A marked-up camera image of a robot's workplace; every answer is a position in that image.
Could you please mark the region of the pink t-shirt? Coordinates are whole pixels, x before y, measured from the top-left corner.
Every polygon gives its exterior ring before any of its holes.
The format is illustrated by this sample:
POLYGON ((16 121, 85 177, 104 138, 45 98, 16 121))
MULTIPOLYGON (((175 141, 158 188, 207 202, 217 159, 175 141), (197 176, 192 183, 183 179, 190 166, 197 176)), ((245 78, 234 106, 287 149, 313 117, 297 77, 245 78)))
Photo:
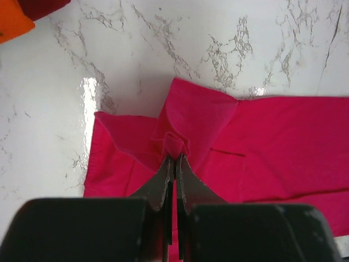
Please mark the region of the pink t-shirt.
POLYGON ((158 117, 96 112, 84 195, 126 198, 173 159, 172 243, 178 251, 176 160, 230 204, 310 205, 333 237, 348 234, 348 98, 237 100, 172 81, 158 117))

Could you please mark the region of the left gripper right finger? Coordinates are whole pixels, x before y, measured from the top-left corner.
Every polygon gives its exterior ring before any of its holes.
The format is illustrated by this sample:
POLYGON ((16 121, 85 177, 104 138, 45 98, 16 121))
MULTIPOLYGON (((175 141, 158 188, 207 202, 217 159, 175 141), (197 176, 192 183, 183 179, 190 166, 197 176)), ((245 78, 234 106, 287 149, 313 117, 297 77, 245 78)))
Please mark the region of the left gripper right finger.
POLYGON ((342 261, 316 208, 230 204, 176 160, 178 251, 183 261, 342 261))

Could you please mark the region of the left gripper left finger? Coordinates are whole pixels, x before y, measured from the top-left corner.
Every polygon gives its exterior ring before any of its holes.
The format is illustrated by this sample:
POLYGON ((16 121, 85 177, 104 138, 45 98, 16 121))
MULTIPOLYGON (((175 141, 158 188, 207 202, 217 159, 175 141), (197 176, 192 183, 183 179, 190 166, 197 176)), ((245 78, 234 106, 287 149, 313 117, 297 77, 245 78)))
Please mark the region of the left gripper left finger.
POLYGON ((168 261, 173 159, 126 198, 26 202, 1 244, 1 261, 168 261))

